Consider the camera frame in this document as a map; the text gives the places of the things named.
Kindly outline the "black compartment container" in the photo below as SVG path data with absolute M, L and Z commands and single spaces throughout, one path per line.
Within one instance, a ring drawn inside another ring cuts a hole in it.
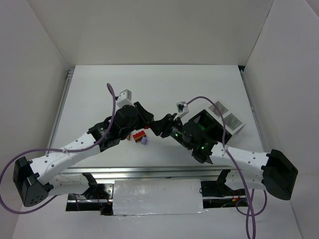
M 225 120 L 225 143 L 227 144 L 242 130 L 246 123 L 223 102 L 216 101 L 214 104 L 221 111 Z M 206 107 L 189 121 L 193 121 L 211 139 L 222 142 L 223 122 L 218 110 L 213 105 Z

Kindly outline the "red brown lego brick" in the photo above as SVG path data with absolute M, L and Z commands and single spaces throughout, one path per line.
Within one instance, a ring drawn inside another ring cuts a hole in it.
M 135 142 L 140 142 L 143 137 L 146 137 L 146 133 L 143 130 L 133 134 L 133 139 Z

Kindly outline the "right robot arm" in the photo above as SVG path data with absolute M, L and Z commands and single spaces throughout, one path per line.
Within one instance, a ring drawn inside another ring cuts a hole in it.
M 150 124 L 155 135 L 171 136 L 191 151 L 199 163 L 219 166 L 238 165 L 249 189 L 266 190 L 281 200 L 290 200 L 297 168 L 279 150 L 270 153 L 250 152 L 222 144 L 222 125 L 206 110 L 202 110 L 188 122 L 167 114 L 163 119 Z

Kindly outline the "lavender lego brick front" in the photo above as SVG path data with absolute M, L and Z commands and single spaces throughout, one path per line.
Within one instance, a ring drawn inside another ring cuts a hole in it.
M 142 137 L 142 139 L 141 139 L 141 144 L 143 144 L 143 145 L 146 145 L 148 143 L 148 139 L 147 139 L 147 137 Z

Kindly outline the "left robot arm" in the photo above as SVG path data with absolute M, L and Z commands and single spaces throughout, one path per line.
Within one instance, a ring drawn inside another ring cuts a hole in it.
M 57 175 L 74 164 L 116 146 L 132 131 L 145 128 L 154 120 L 139 102 L 125 105 L 115 115 L 89 128 L 77 140 L 30 161 L 18 158 L 14 163 L 13 181 L 25 207 L 32 207 L 49 196 L 61 183 Z

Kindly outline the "aluminium right rail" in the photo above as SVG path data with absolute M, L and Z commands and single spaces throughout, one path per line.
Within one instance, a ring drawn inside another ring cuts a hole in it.
M 244 88 L 245 88 L 245 91 L 246 91 L 246 94 L 247 94 L 247 97 L 248 97 L 248 101 L 249 101 L 250 108 L 251 108 L 251 111 L 252 111 L 252 114 L 253 114 L 255 125 L 256 125 L 258 134 L 259 134 L 259 138 L 260 138 L 261 141 L 263 141 L 262 129 L 261 129 L 260 123 L 259 123 L 258 118 L 257 118 L 255 107 L 253 105 L 251 94 L 250 94 L 250 91 L 249 91 L 249 88 L 248 88 L 248 85 L 247 85 L 247 81 L 246 81 L 246 78 L 245 78 L 245 74 L 244 74 L 245 66 L 239 65 L 238 68 L 239 68 L 239 72 L 240 72 L 240 75 L 241 75 L 241 78 L 242 78 L 242 81 L 243 81 L 243 85 L 244 85 Z

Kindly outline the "aluminium front rail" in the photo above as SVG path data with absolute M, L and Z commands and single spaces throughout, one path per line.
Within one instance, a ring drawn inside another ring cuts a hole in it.
M 111 167 L 111 168 L 69 168 L 62 173 L 82 174 L 90 173 L 98 181 L 107 180 L 147 180 L 147 179 L 216 179 L 222 170 L 230 170 L 237 174 L 237 170 L 229 166 L 179 166 L 179 167 Z

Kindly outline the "white taped cover sheet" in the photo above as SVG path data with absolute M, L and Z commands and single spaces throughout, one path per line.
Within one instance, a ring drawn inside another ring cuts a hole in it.
M 198 179 L 116 181 L 113 213 L 123 216 L 202 213 L 200 186 Z

